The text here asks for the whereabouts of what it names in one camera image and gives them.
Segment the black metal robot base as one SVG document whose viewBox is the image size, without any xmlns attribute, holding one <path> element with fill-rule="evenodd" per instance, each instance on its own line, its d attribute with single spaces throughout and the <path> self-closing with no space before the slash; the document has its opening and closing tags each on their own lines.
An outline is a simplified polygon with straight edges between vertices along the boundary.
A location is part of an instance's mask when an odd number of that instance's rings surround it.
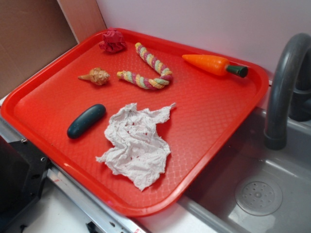
<svg viewBox="0 0 311 233">
<path fill-rule="evenodd" d="M 30 141 L 0 139 L 0 218 L 11 218 L 41 198 L 50 165 Z"/>
</svg>

